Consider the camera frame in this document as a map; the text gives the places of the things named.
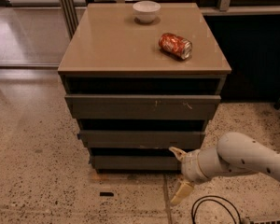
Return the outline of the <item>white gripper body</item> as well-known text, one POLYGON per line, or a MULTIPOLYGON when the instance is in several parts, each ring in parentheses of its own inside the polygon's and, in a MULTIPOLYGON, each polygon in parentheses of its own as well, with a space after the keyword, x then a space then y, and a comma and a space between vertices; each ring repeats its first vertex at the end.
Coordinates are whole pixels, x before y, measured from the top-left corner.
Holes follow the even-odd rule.
POLYGON ((208 180, 201 168, 201 153, 202 151, 197 149, 186 152, 181 158, 181 173, 193 184, 202 184, 208 180))

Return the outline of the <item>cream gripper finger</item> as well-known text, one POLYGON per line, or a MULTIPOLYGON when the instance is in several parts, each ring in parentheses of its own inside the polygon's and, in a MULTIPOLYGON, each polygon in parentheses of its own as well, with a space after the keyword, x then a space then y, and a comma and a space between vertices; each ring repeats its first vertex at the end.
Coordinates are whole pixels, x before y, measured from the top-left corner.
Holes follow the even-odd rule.
POLYGON ((182 150, 182 149, 180 149, 178 147, 169 147, 169 150, 175 155, 175 157, 180 162, 182 162, 185 159, 186 155, 187 155, 187 153, 184 150, 182 150))
POLYGON ((187 198, 194 190, 194 184, 186 180, 177 180, 170 198, 170 205, 175 206, 187 198))

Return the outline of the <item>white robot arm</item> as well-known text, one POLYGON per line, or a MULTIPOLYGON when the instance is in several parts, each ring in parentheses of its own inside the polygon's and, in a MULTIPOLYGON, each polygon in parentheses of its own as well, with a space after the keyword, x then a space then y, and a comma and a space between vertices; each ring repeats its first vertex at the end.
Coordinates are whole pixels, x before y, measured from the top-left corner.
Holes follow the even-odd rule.
POLYGON ((225 133, 215 146, 207 149, 186 152, 169 147, 169 150, 181 164, 181 177, 177 179, 171 205, 180 204, 195 185, 218 176, 263 173, 280 182, 280 153, 242 133, 225 133))

